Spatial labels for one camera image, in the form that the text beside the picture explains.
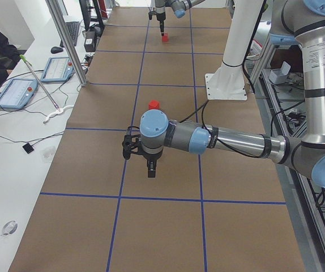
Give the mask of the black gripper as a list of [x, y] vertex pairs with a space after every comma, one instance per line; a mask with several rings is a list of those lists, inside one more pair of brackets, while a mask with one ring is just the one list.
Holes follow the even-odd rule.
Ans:
[[164, 20], [165, 20], [165, 12], [156, 13], [156, 18], [159, 21], [160, 34], [164, 35]]
[[143, 156], [147, 159], [147, 170], [148, 170], [148, 178], [155, 178], [156, 177], [156, 161], [158, 160], [163, 154], [163, 148], [147, 148], [142, 147]]

